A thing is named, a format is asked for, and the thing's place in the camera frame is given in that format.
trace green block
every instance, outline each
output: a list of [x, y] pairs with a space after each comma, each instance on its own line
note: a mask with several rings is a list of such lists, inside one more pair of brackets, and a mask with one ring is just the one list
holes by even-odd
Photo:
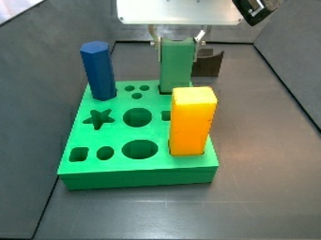
[[192, 37], [184, 41], [162, 38], [161, 81], [162, 93], [172, 93], [174, 87], [189, 87], [196, 44]]
[[169, 150], [172, 96], [160, 81], [117, 82], [117, 97], [93, 98], [88, 87], [58, 170], [69, 189], [212, 182], [219, 160], [212, 138], [203, 156]]

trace metal bracket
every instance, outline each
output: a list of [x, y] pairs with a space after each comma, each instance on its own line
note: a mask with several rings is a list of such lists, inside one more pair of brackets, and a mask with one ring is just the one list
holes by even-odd
[[197, 62], [197, 54], [201, 49], [201, 46], [207, 45], [207, 42], [203, 41], [203, 38], [205, 37], [205, 35], [208, 35], [212, 32], [212, 26], [207, 26], [207, 27], [204, 26], [204, 28], [207, 29], [203, 29], [199, 36], [195, 38], [195, 41], [196, 41], [195, 62]]
[[257, 13], [260, 11], [263, 11], [265, 9], [264, 4], [261, 3], [261, 0], [256, 0], [257, 4], [259, 4], [259, 9], [256, 11], [253, 11], [252, 9], [249, 10], [249, 14], [255, 17], [257, 15]]
[[161, 63], [161, 53], [162, 53], [162, 38], [156, 33], [157, 25], [149, 25], [149, 32], [153, 37], [153, 41], [150, 42], [150, 45], [157, 50], [157, 61]]

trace black object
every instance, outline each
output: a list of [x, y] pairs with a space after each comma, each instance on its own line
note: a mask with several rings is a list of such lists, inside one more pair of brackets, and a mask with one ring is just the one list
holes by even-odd
[[193, 64], [193, 77], [219, 77], [225, 52], [213, 55], [213, 49], [201, 49]]
[[233, 3], [248, 24], [255, 26], [277, 10], [281, 0], [233, 0]]

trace star-shaped hole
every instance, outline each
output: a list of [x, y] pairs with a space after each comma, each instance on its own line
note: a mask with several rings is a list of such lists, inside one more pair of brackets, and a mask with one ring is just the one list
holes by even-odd
[[94, 129], [100, 130], [104, 124], [112, 124], [116, 120], [110, 117], [112, 109], [100, 112], [97, 110], [90, 111], [92, 117], [84, 121], [84, 124], [93, 124]]

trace green shape sorter board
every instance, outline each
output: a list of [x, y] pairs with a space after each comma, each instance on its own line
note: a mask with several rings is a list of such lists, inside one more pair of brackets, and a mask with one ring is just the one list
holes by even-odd
[[85, 92], [58, 170], [69, 190], [212, 182], [211, 136], [204, 155], [170, 154], [172, 95], [160, 95], [160, 81], [116, 84], [109, 101]]

